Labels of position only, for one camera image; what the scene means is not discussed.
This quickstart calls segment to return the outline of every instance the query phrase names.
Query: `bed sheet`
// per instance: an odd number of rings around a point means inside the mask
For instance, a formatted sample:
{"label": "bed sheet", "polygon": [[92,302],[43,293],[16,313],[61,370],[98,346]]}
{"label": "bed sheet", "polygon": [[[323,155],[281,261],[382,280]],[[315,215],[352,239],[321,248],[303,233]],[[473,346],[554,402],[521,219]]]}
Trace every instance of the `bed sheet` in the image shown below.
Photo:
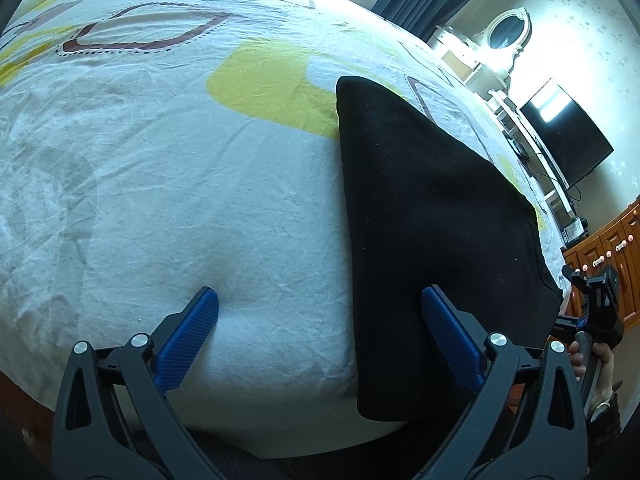
{"label": "bed sheet", "polygon": [[168,395],[187,427],[261,457],[397,429],[356,409],[335,111],[349,74],[529,199],[566,292],[544,201],[404,30],[346,0],[47,0],[0,39],[0,369],[53,408],[76,341],[122,345],[209,285],[218,325]]}

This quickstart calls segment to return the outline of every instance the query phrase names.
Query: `hand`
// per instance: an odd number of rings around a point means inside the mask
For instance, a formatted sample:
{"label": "hand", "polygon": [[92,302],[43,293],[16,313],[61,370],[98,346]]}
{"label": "hand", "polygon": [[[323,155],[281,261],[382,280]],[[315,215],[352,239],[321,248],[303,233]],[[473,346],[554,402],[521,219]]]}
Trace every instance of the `hand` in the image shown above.
{"label": "hand", "polygon": [[[584,356],[578,352],[578,342],[574,341],[569,346],[569,361],[574,366],[575,380],[579,381],[584,377],[587,368],[584,365]],[[606,343],[594,343],[592,351],[602,359],[602,368],[600,369],[600,377],[598,384],[591,399],[590,411],[594,410],[601,402],[609,400],[613,396],[613,352]]]}

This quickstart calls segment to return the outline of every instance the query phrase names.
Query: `cabinet drawer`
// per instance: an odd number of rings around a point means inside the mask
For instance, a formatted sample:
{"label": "cabinet drawer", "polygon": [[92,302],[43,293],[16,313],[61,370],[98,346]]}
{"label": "cabinet drawer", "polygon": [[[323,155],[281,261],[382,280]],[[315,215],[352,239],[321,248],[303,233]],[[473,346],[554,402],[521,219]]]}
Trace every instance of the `cabinet drawer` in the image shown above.
{"label": "cabinet drawer", "polygon": [[618,303],[620,304],[620,319],[625,326],[636,320],[640,310],[638,299],[638,273],[622,222],[612,225],[600,234],[600,241],[604,249],[606,262],[618,272]]}
{"label": "cabinet drawer", "polygon": [[593,240],[581,246],[580,250],[576,251],[576,255],[580,268],[590,278],[599,275],[606,264],[604,248],[599,237],[594,237]]}
{"label": "cabinet drawer", "polygon": [[626,320],[625,326],[640,320],[640,218],[638,218],[638,214],[640,214],[640,207],[636,206],[621,221],[626,237],[626,247],[621,249],[618,254],[624,253],[625,258],[633,263],[635,269],[631,280],[635,283],[632,293],[636,311]]}

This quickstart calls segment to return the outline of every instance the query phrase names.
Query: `black cloth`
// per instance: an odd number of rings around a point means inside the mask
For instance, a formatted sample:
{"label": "black cloth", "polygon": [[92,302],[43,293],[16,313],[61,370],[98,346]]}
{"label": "black cloth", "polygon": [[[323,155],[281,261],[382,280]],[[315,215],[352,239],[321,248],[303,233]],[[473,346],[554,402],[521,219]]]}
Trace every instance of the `black cloth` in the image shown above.
{"label": "black cloth", "polygon": [[611,399],[611,407],[596,420],[587,421],[587,436],[589,443],[589,467],[594,467],[611,444],[620,436],[620,409],[618,394]]}
{"label": "black cloth", "polygon": [[490,162],[373,81],[341,77],[336,91],[358,410],[444,424],[470,397],[422,321],[421,291],[437,284],[487,332],[537,348],[562,293],[532,205]]}
{"label": "black cloth", "polygon": [[[607,417],[603,423],[609,428],[613,428],[612,438],[608,445],[603,447],[601,457],[593,457],[593,461],[597,462],[591,467],[590,473],[585,480],[626,480],[627,478],[634,478],[636,469],[638,468],[638,442],[640,442],[640,406],[636,407],[633,415],[629,419],[625,426],[625,429],[619,436],[615,437],[615,413],[611,413],[611,418],[614,419],[613,424],[607,424],[607,420],[611,422]],[[590,429],[590,436],[593,434],[593,427]]]}

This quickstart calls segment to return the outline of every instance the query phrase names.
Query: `patterned wallpaper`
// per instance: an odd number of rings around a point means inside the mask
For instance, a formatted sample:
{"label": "patterned wallpaper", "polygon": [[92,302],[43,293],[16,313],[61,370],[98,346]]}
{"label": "patterned wallpaper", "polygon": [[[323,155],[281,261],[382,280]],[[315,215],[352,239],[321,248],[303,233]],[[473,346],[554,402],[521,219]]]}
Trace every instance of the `patterned wallpaper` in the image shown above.
{"label": "patterned wallpaper", "polygon": [[594,232],[640,194],[640,36],[617,0],[471,0],[450,24],[469,36],[513,7],[529,11],[532,35],[511,73],[511,98],[522,105],[553,78],[614,148],[578,184],[578,213]]}

